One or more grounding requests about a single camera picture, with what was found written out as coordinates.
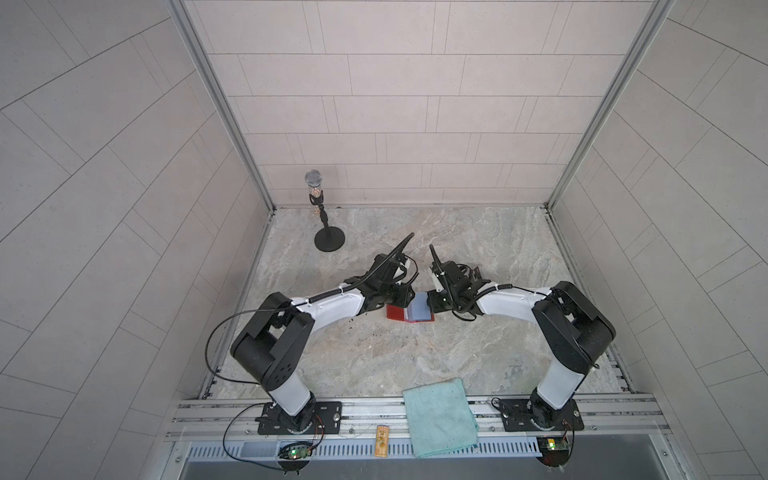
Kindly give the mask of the red card holder wallet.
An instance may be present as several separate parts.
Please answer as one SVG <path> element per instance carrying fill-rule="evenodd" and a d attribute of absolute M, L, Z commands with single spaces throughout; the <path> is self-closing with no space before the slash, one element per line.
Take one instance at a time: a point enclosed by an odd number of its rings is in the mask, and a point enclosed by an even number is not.
<path fill-rule="evenodd" d="M 390 320 L 407 323 L 425 323 L 435 320 L 426 292 L 417 292 L 405 308 L 387 305 L 386 317 Z"/>

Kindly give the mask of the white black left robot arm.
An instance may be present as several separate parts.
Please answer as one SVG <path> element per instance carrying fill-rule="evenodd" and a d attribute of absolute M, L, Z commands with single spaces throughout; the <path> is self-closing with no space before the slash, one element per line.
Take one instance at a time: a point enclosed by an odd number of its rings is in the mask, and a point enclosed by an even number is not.
<path fill-rule="evenodd" d="M 305 431 L 316 415 L 316 397 L 296 373 L 312 333 L 386 305 L 405 308 L 418 276 L 404 253 L 379 254 L 361 276 L 307 298 L 269 295 L 230 347 L 230 356 L 273 401 L 267 417 L 292 433 Z"/>

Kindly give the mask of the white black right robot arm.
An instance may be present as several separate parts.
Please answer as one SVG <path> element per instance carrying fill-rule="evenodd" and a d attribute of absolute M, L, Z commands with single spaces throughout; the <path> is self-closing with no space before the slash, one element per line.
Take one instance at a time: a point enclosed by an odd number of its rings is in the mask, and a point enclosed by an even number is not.
<path fill-rule="evenodd" d="M 526 405 L 530 422 L 540 430 L 572 426 L 573 396 L 616 337 L 613 324 L 572 282 L 549 289 L 500 284 L 454 261 L 434 259 L 435 289 L 428 293 L 433 312 L 452 312 L 463 321 L 504 316 L 540 328 L 553 358 Z"/>

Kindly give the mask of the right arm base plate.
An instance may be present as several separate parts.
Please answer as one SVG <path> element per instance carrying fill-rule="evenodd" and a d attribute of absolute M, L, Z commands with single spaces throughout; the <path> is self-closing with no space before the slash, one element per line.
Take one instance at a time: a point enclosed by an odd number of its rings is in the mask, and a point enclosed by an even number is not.
<path fill-rule="evenodd" d="M 549 432 L 565 429 L 582 431 L 584 422 L 574 399 L 561 409 L 551 407 L 543 400 L 493 398 L 491 405 L 502 418 L 506 432 Z"/>

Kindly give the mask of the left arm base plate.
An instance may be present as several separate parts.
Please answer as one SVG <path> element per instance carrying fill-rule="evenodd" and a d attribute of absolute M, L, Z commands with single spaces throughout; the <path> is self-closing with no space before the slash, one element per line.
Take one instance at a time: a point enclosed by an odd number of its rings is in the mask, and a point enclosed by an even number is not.
<path fill-rule="evenodd" d="M 301 435 L 319 433 L 337 434 L 340 431 L 342 403 L 310 399 L 295 416 L 289 415 L 278 404 L 269 404 L 257 418 L 259 435 Z"/>

